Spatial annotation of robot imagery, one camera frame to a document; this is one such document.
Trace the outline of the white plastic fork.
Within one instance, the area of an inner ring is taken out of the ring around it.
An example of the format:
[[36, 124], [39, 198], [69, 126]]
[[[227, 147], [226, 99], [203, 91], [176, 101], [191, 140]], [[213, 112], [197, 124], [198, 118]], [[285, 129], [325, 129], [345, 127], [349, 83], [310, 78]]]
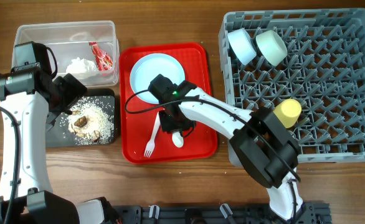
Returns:
[[161, 125], [161, 123], [160, 123], [159, 113], [157, 113], [156, 117], [155, 117], [155, 121], [154, 121], [153, 130], [151, 133], [151, 137], [145, 147], [144, 157], [151, 157], [151, 155], [154, 151], [154, 147], [155, 147], [154, 141], [155, 141], [155, 138], [156, 138], [160, 125]]

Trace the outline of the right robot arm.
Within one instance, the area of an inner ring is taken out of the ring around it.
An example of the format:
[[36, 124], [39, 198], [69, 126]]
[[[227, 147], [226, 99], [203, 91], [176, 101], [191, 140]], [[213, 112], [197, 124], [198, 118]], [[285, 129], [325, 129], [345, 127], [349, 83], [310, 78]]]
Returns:
[[148, 91], [158, 100], [160, 124], [169, 134], [191, 132], [197, 123], [224, 135], [242, 167], [268, 192], [271, 210], [295, 223], [303, 203], [296, 173], [300, 147], [270, 108], [244, 110], [217, 100], [193, 83], [177, 85], [156, 76]]

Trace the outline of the large light blue plate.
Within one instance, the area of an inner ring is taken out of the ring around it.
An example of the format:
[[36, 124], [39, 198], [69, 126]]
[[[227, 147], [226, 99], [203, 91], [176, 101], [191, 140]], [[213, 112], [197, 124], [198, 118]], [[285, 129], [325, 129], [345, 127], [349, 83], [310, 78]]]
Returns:
[[156, 76], [162, 76], [177, 85], [186, 79], [182, 65], [167, 54], [149, 54], [139, 59], [130, 72], [130, 86], [134, 93], [147, 90]]

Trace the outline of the yellow cup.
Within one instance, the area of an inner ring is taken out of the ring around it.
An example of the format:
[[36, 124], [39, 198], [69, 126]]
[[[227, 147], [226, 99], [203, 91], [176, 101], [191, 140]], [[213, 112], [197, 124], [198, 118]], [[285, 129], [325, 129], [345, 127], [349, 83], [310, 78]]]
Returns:
[[275, 107], [273, 113], [285, 128], [291, 128], [298, 120], [301, 111], [301, 104], [297, 100], [286, 99]]

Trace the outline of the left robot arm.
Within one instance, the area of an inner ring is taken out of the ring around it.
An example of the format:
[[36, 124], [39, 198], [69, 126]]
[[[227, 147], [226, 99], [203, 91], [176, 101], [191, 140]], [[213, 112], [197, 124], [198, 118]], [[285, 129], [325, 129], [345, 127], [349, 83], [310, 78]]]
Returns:
[[87, 88], [71, 74], [58, 76], [50, 65], [55, 55], [44, 44], [18, 44], [14, 53], [17, 65], [0, 73], [0, 223], [121, 223], [105, 197], [76, 205], [54, 194], [49, 182], [45, 132]]

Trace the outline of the light blue bowl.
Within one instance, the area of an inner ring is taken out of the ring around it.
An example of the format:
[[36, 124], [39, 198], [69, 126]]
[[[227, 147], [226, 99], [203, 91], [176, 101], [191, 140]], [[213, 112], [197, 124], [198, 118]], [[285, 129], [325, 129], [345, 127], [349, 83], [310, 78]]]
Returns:
[[229, 32], [227, 38], [241, 64], [248, 65], [257, 56], [249, 33], [244, 28]]

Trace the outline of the red snack wrapper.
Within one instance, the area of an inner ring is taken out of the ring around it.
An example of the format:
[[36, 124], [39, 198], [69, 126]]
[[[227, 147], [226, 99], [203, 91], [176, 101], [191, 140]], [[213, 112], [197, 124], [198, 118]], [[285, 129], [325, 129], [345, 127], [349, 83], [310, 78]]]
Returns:
[[106, 53], [104, 50], [102, 50], [96, 42], [89, 42], [88, 44], [95, 56], [95, 62], [98, 70], [99, 71], [110, 70], [113, 66], [113, 60], [109, 56], [109, 54]]

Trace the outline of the white plastic spoon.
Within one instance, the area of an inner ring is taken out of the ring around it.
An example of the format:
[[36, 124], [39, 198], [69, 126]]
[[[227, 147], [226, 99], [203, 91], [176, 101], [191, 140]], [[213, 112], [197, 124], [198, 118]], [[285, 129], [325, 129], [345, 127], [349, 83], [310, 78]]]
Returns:
[[176, 132], [172, 133], [172, 142], [178, 148], [183, 147], [184, 138], [182, 137], [182, 135], [179, 131], [176, 131]]

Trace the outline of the mint green bowl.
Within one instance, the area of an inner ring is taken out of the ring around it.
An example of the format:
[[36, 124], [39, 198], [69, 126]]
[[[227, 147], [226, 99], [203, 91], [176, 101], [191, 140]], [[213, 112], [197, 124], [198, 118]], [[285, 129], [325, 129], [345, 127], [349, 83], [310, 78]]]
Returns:
[[268, 30], [256, 36], [257, 46], [265, 59], [277, 66], [287, 57], [288, 50], [282, 38], [273, 30]]

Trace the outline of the rice and food scraps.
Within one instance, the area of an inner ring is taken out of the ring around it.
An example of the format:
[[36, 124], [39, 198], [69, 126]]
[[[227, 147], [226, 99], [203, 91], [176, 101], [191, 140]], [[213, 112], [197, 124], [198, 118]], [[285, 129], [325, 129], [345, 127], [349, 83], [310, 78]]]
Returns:
[[94, 102], [78, 103], [72, 114], [62, 115], [60, 127], [64, 138], [70, 136], [76, 145], [109, 144], [115, 134], [113, 115]]

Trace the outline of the white tissue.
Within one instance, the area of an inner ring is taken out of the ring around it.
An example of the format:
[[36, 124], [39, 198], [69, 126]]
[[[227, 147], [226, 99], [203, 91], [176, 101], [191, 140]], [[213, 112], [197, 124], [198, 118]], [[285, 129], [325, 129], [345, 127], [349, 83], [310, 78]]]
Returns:
[[71, 64], [66, 68], [66, 73], [70, 73], [75, 78], [84, 79], [96, 75], [98, 68], [94, 61], [77, 57], [71, 60]]

